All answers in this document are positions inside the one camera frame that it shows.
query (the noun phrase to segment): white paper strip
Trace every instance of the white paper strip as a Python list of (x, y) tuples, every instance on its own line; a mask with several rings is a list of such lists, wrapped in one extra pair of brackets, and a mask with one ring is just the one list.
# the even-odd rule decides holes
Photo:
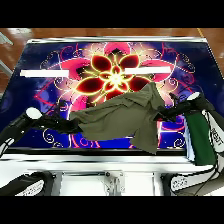
[(30, 77), (30, 78), (40, 78), (40, 77), (69, 77), (69, 70), (21, 70), (20, 76)]
[(125, 74), (155, 74), (155, 73), (170, 73), (170, 66), (161, 67), (142, 67), (142, 68), (125, 68)]

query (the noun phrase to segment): olive green cloth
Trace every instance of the olive green cloth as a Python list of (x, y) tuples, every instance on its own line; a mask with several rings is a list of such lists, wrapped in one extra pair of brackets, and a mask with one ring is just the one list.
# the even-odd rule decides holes
[(209, 141), (209, 124), (201, 112), (185, 114), (195, 154), (195, 165), (214, 165), (215, 152)]
[(158, 147), (157, 108), (164, 106), (156, 84), (151, 82), (139, 92), (124, 93), (95, 107), (71, 112), (78, 118), (88, 140), (111, 140), (134, 134), (131, 144), (150, 153)]

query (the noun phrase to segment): brown fabric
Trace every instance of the brown fabric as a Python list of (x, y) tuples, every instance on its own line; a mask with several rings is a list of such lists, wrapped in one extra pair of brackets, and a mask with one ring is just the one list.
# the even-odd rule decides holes
[(83, 136), (88, 140), (111, 140), (134, 134), (131, 143), (137, 148), (156, 153), (157, 123), (153, 121), (158, 106), (164, 106), (154, 82), (135, 93), (125, 93), (96, 107), (71, 112), (78, 118)]

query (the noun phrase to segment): white cloth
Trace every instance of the white cloth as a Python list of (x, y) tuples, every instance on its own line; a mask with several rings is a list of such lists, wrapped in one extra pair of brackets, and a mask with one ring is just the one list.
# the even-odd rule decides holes
[(205, 110), (203, 110), (202, 114), (205, 116), (208, 124), (210, 123), (212, 140), (213, 140), (215, 151), (223, 152), (224, 151), (224, 132), (223, 132), (223, 130), (219, 127), (219, 125), (216, 123), (215, 119), (212, 117), (212, 115), (209, 112), (206, 112)]
[(191, 144), (191, 136), (190, 136), (186, 118), (184, 118), (184, 126), (185, 126), (184, 138), (185, 138), (185, 142), (187, 146), (187, 159), (193, 162), (195, 160), (195, 154)]

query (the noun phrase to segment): wooden floor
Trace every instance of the wooden floor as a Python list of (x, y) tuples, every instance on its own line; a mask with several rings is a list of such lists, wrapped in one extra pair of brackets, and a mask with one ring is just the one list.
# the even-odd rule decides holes
[[(13, 70), (28, 39), (74, 36), (195, 36), (206, 37), (218, 65), (224, 74), (224, 28), (29, 28), (24, 33), (17, 28), (0, 28), (13, 45), (0, 44), (0, 60)], [(0, 94), (8, 77), (0, 71)]]

